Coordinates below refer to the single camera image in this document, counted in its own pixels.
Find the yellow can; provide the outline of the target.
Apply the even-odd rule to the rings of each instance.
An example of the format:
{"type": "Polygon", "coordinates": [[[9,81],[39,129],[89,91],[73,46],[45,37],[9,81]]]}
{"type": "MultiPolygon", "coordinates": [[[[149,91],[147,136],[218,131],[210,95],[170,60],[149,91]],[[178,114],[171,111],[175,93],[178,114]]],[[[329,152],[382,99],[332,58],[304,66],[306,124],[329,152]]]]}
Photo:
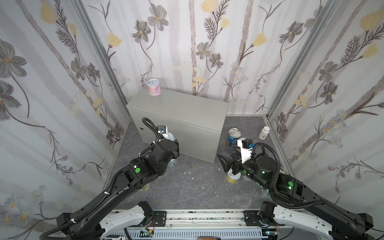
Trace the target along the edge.
{"type": "Polygon", "coordinates": [[[235,184],[239,181],[239,179],[242,177],[242,174],[241,173],[237,173],[237,174],[234,174],[233,173],[233,170],[230,169],[228,172],[227,172],[227,181],[231,184],[235,184]]]}

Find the pink can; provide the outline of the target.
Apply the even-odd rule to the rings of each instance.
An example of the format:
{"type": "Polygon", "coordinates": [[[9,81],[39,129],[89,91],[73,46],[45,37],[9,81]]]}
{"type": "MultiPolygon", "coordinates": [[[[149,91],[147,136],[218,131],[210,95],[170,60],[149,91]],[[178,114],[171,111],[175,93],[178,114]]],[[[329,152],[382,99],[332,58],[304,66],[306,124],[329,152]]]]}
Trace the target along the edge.
{"type": "Polygon", "coordinates": [[[167,140],[170,140],[170,141],[175,141],[176,140],[175,136],[172,133],[165,133],[165,134],[162,134],[162,135],[167,140]]]}
{"type": "Polygon", "coordinates": [[[151,96],[158,96],[161,94],[162,89],[158,79],[150,79],[147,81],[146,85],[151,96]]]}

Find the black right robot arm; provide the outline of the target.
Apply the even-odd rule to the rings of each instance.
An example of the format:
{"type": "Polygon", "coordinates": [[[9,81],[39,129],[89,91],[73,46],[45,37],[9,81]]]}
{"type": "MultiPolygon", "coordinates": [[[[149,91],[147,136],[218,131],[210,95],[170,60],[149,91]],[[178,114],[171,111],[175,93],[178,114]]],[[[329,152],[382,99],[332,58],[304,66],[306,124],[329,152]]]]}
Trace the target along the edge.
{"type": "Polygon", "coordinates": [[[218,154],[226,173],[244,174],[268,191],[257,220],[261,225],[291,226],[327,240],[372,240],[373,218],[345,210],[321,197],[296,178],[281,173],[276,151],[264,143],[234,147],[232,155],[218,154]]]}

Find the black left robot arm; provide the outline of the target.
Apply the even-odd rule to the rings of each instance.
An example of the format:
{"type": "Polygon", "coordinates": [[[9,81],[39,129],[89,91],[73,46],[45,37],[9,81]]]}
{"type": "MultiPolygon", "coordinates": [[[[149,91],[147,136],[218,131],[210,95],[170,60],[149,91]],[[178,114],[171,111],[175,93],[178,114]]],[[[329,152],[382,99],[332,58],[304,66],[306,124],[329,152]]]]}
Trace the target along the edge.
{"type": "Polygon", "coordinates": [[[142,122],[155,134],[155,141],[117,171],[106,189],[91,202],[74,213],[58,216],[57,228],[41,234],[41,240],[54,240],[58,232],[65,234],[65,240],[101,240],[108,232],[102,220],[123,200],[166,173],[169,162],[180,155],[179,143],[167,126],[155,126],[146,117],[142,122]]]}

